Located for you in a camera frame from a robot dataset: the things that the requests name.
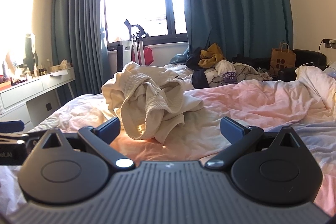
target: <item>red bag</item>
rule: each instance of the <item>red bag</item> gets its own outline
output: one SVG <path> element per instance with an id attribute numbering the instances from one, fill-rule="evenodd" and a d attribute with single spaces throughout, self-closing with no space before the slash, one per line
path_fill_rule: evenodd
<path id="1" fill-rule="evenodd" d="M 148 47 L 144 47 L 143 48 L 143 53 L 145 55 L 146 66 L 149 66 L 150 64 L 152 64 L 154 62 L 152 49 L 148 48 Z M 140 48 L 139 47 L 138 47 L 138 57 L 139 57 L 139 63 L 141 63 Z M 134 51 L 132 51 L 132 61 L 135 62 Z"/>

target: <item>triangular cutout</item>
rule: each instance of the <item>triangular cutout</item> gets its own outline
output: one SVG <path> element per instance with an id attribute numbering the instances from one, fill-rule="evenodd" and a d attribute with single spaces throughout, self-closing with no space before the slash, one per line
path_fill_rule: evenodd
<path id="1" fill-rule="evenodd" d="M 52 148 L 52 147 L 60 147 L 61 143 L 59 142 L 58 136 L 56 133 L 50 134 L 49 138 L 43 145 L 43 149 Z"/>
<path id="2" fill-rule="evenodd" d="M 286 133 L 280 143 L 280 146 L 299 148 L 299 144 L 291 133 Z"/>

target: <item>vanity table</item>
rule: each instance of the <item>vanity table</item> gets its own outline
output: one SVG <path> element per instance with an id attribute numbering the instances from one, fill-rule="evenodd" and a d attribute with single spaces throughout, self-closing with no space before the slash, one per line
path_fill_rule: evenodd
<path id="1" fill-rule="evenodd" d="M 35 100 L 38 100 L 39 96 L 66 84 L 68 84 L 71 96 L 74 98 L 70 86 L 70 82 L 74 80 L 75 73 L 73 67 L 71 67 L 0 90 L 0 122 L 21 120 L 25 124 L 24 132 L 33 129 L 34 126 L 37 126 L 31 120 L 31 115 L 36 116 L 33 113 L 35 108 L 28 109 L 26 103 L 35 98 Z"/>

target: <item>teal curtain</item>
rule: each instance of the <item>teal curtain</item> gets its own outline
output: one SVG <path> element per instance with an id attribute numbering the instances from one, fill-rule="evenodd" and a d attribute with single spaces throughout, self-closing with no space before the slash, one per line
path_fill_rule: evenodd
<path id="1" fill-rule="evenodd" d="M 103 30 L 100 0 L 53 0 L 53 63 L 66 59 L 73 64 L 77 96 L 101 93 L 101 86 L 111 78 Z M 71 99 L 66 88 L 58 91 L 62 104 Z"/>
<path id="2" fill-rule="evenodd" d="M 224 55 L 270 57 L 272 47 L 293 47 L 290 0 L 184 0 L 189 52 L 218 43 Z M 179 63 L 184 55 L 172 62 Z"/>

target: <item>white circular cap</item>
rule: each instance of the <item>white circular cap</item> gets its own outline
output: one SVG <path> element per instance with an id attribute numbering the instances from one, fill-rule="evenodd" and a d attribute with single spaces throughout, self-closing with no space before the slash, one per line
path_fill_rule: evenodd
<path id="1" fill-rule="evenodd" d="M 130 159 L 120 159 L 115 162 L 116 166 L 120 168 L 128 168 L 133 165 L 133 160 Z"/>

